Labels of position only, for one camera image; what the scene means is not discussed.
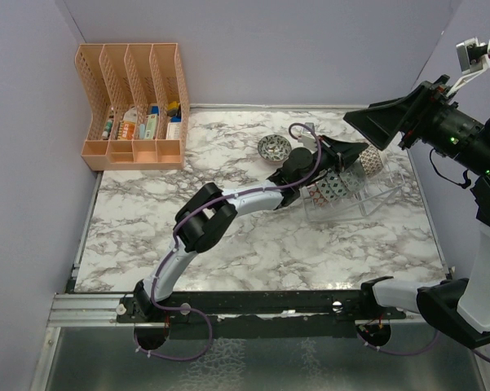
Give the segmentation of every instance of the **peach plastic storage rack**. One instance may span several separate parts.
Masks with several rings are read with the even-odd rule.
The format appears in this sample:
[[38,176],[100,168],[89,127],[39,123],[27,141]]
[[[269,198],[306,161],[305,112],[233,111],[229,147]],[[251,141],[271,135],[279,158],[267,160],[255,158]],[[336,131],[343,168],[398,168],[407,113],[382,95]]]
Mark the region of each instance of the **peach plastic storage rack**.
[[[92,111],[82,149],[83,160],[91,169],[184,167],[190,105],[178,44],[84,44],[75,61]],[[181,137],[167,140],[166,109],[173,101],[181,104]],[[120,120],[133,105],[138,112],[134,139],[116,140]],[[156,138],[141,140],[139,125],[145,122],[152,105],[159,107]],[[110,108],[113,129],[109,140],[102,140]]]

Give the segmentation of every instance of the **patterned bowl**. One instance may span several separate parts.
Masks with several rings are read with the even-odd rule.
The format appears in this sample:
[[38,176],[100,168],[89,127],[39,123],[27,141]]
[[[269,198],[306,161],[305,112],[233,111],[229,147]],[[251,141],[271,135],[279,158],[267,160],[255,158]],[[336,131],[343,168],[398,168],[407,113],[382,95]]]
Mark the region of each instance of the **patterned bowl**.
[[288,158],[292,151],[290,141],[278,134],[269,134],[259,140],[259,155],[271,163],[280,163]]

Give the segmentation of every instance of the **organizer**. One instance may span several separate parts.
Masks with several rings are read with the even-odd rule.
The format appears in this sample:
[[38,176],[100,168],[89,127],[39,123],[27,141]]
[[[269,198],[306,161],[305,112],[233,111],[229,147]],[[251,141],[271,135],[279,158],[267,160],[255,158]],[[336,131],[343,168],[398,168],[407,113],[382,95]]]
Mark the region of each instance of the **organizer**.
[[387,161],[377,175],[365,179],[361,190],[346,198],[326,204],[317,204],[305,187],[301,190],[302,204],[309,222],[348,222],[375,214],[388,204],[405,185],[404,176],[395,155],[386,150]]
[[[176,43],[83,44],[76,54],[76,69],[89,99],[92,119],[82,158],[94,171],[110,169],[182,169],[187,142],[188,102],[183,65]],[[166,139],[167,106],[181,105],[181,135]],[[125,112],[136,107],[134,138],[117,140]],[[159,107],[155,139],[139,139],[151,106]],[[109,140],[102,139],[113,108]]]

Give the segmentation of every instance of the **countertop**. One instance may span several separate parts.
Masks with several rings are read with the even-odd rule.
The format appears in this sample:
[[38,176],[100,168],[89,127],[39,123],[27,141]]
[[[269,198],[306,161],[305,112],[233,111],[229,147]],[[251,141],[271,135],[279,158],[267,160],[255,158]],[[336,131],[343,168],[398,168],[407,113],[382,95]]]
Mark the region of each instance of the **countertop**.
[[[258,155],[257,143],[272,133],[288,137],[288,125],[295,121],[313,122],[318,134],[359,140],[343,115],[192,110],[184,170],[104,173],[75,291],[132,291],[165,254],[175,214],[203,184],[236,188],[267,178],[276,167]],[[358,288],[383,275],[442,279],[444,268],[408,154],[394,143],[391,150],[405,185],[373,216],[309,223],[296,201],[275,212],[239,217],[215,248],[194,259],[175,289]]]

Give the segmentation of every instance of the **gray wall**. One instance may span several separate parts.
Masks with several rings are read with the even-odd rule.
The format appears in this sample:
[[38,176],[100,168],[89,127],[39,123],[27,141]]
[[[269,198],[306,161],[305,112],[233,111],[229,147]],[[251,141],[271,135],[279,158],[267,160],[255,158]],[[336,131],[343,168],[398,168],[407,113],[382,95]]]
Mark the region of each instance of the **gray wall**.
[[179,42],[191,103],[362,104],[409,91],[460,0],[65,2],[87,42]]
[[76,49],[53,0],[0,1],[0,390],[29,389],[94,185]]
[[[447,73],[454,83],[461,75],[455,45],[471,37],[490,39],[490,0],[465,0],[460,5],[419,80],[433,81]],[[490,70],[462,88],[455,100],[463,112],[485,122],[490,117]],[[477,207],[469,190],[463,191],[435,175],[428,160],[429,150],[429,146],[417,144],[412,154],[440,246],[448,264],[456,267],[456,276],[469,277],[479,244]],[[444,175],[461,180],[463,168],[459,164],[439,156],[435,163]]]

